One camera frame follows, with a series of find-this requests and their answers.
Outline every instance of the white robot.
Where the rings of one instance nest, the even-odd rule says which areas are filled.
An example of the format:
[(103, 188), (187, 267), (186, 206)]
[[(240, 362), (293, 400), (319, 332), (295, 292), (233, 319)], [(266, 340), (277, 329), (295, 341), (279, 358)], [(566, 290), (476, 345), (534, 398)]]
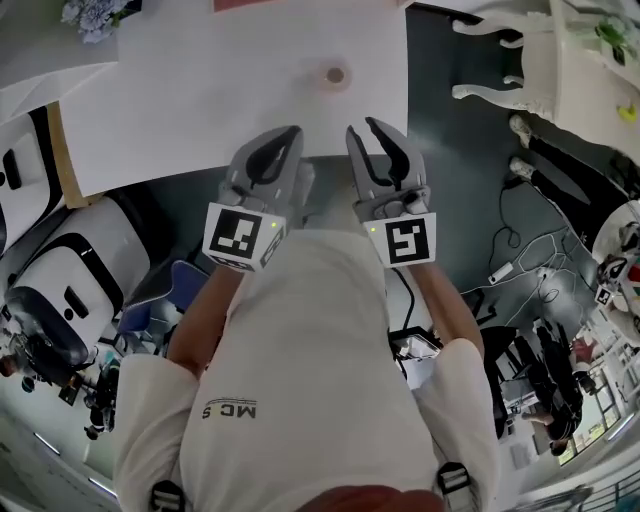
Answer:
[(81, 365), (149, 268), (125, 210), (104, 197), (47, 238), (5, 293), (6, 306), (24, 334)]

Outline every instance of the chair leg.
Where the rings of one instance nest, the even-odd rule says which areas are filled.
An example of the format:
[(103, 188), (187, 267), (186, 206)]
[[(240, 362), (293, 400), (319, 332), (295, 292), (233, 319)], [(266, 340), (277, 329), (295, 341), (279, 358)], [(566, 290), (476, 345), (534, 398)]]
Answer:
[(455, 85), (451, 94), (456, 99), (467, 96), (479, 96), (480, 98), (509, 110), (526, 110), (537, 114), (543, 119), (552, 120), (553, 110), (549, 102), (543, 98), (533, 98), (524, 89), (511, 89), (509, 91), (497, 91), (481, 85)]
[(492, 34), (498, 30), (508, 28), (499, 23), (494, 23), (493, 20), (482, 20), (476, 25), (467, 25), (463, 21), (455, 20), (451, 26), (454, 32), (457, 32), (458, 34), (466, 34), (468, 36), (483, 36), (485, 34)]
[(500, 39), (500, 46), (504, 48), (509, 48), (513, 50), (515, 48), (522, 48), (524, 46), (524, 38), (516, 39), (515, 41), (509, 42), (506, 39)]
[(477, 25), (467, 25), (463, 21), (455, 20), (452, 28), (454, 32), (469, 36), (492, 34), (503, 29), (517, 30), (523, 34), (552, 32), (553, 18), (543, 13), (529, 13), (527, 15), (501, 13), (485, 18)]
[(520, 87), (524, 87), (524, 78), (520, 76), (507, 75), (502, 79), (505, 84), (518, 84)]

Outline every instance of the potted plant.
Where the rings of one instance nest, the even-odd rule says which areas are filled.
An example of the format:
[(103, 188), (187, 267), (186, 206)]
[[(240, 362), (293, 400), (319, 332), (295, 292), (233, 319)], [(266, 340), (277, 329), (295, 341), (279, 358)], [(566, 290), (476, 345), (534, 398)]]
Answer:
[(142, 0), (68, 0), (62, 22), (77, 26), (84, 43), (98, 43), (113, 33), (120, 20), (141, 8)]

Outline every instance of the white shirt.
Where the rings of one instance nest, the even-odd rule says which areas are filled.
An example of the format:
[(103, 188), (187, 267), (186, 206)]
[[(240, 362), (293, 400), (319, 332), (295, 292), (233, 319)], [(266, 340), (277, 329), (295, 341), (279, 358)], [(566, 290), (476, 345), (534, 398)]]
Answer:
[(147, 510), (170, 477), (198, 512), (293, 511), (342, 485), (432, 489), (432, 436), (487, 508), (498, 455), (479, 352), (448, 344), (414, 398), (391, 357), (383, 269), (366, 238), (294, 231), (237, 297), (200, 382), (165, 359), (124, 360), (123, 510)]

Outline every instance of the white chair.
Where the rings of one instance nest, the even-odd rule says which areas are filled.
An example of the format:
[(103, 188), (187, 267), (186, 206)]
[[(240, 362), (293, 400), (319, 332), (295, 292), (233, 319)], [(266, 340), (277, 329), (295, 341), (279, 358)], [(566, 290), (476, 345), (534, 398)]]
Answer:
[[(47, 121), (45, 109), (33, 116), (40, 123)], [(40, 147), (29, 115), (0, 124), (0, 255), (62, 205), (53, 156), (43, 157), (47, 150), (51, 152)]]
[(553, 19), (546, 14), (528, 15), (496, 14), (477, 25), (466, 25), (456, 20), (453, 30), (460, 34), (485, 35), (498, 30), (512, 29), (522, 37), (512, 43), (500, 41), (505, 48), (522, 47), (522, 71), (524, 77), (508, 75), (505, 84), (520, 87), (499, 91), (481, 85), (455, 85), (451, 91), (456, 99), (475, 95), (499, 107), (526, 110), (543, 119), (553, 121), (557, 95), (557, 43), (553, 31)]

